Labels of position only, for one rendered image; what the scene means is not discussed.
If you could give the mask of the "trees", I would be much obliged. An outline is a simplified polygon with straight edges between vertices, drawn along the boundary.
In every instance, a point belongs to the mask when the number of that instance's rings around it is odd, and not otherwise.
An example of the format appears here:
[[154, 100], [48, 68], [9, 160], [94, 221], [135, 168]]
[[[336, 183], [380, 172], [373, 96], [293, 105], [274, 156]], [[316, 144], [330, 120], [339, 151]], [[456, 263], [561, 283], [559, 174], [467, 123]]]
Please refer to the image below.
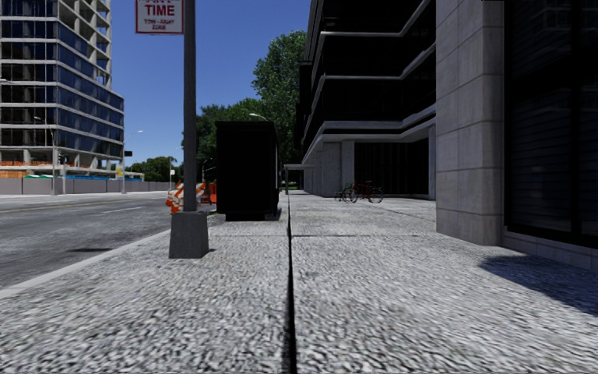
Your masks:
[[175, 166], [176, 161], [173, 157], [148, 158], [128, 166], [126, 171], [143, 173], [146, 182], [176, 182], [182, 177], [182, 167]]
[[303, 57], [306, 32], [291, 31], [273, 38], [267, 55], [254, 68], [252, 87], [256, 98], [247, 97], [234, 104], [210, 104], [200, 108], [196, 119], [197, 178], [215, 178], [216, 172], [202, 171], [202, 164], [216, 156], [217, 121], [257, 121], [256, 113], [272, 121], [278, 139], [279, 160], [297, 164], [302, 155], [294, 148], [296, 104], [299, 102], [300, 60]]

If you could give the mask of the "black bus shelter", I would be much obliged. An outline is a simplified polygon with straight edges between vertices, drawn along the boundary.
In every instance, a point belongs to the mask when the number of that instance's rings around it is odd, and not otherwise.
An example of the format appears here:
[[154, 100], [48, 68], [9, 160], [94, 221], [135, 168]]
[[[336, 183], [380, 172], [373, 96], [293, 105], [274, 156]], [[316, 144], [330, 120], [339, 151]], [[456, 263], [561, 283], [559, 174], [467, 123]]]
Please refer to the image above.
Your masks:
[[276, 218], [278, 142], [272, 122], [216, 123], [216, 205], [228, 221]]

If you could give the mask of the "red bicycle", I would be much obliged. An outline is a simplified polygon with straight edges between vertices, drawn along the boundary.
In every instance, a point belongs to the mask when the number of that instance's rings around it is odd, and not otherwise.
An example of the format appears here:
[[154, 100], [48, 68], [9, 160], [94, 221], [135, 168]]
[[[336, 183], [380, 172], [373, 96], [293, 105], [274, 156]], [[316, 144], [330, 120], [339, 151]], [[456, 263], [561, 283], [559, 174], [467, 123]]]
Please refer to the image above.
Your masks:
[[380, 203], [384, 199], [384, 192], [380, 187], [372, 185], [372, 181], [363, 183], [351, 182], [345, 184], [339, 193], [339, 201], [355, 203], [358, 199], [367, 199], [370, 203]]

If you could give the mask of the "pale concrete building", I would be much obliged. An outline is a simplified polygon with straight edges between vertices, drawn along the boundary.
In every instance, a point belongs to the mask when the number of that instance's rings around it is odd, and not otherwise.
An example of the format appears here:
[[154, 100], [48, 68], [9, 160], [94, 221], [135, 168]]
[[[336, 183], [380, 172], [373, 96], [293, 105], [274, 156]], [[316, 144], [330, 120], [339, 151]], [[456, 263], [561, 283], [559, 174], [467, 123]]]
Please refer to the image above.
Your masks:
[[598, 0], [311, 0], [294, 145], [307, 192], [596, 271]]

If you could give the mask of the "glass tower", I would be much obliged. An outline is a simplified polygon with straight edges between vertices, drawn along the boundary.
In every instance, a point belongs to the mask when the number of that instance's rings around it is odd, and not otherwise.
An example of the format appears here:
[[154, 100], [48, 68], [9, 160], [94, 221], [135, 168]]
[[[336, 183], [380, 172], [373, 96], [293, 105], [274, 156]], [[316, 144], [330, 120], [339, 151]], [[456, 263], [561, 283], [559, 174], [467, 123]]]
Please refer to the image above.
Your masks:
[[112, 89], [111, 0], [0, 0], [0, 178], [121, 172], [125, 106]]

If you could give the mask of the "sign on a post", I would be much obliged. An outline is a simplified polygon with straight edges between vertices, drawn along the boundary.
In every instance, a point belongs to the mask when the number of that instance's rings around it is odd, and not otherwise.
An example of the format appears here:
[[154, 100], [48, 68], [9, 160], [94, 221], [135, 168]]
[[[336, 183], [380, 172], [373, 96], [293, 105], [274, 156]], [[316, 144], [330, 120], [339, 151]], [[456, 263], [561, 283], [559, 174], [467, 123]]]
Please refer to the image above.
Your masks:
[[200, 259], [209, 252], [207, 216], [197, 204], [196, 142], [196, 42], [195, 0], [135, 0], [138, 34], [182, 34], [183, 54], [183, 151], [182, 209], [174, 213], [168, 257]]

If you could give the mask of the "grey hoarding wall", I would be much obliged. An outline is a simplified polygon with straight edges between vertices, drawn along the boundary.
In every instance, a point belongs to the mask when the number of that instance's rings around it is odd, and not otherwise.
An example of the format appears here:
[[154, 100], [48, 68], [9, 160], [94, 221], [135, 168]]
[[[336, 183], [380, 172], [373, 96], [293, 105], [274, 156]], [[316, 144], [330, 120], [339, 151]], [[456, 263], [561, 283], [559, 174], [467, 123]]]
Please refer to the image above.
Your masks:
[[49, 195], [121, 192], [122, 181], [62, 178], [0, 178], [0, 195]]

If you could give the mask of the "orange white striped barrier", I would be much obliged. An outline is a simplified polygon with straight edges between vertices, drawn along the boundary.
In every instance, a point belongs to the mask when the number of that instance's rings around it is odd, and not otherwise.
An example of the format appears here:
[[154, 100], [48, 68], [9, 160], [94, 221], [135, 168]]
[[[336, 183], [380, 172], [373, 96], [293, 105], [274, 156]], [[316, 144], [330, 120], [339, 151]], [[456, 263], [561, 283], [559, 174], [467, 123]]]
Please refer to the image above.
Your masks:
[[[195, 186], [195, 197], [197, 208], [216, 205], [216, 184], [201, 182]], [[171, 214], [183, 210], [184, 207], [184, 183], [180, 181], [176, 187], [167, 193], [166, 204], [171, 208]]]

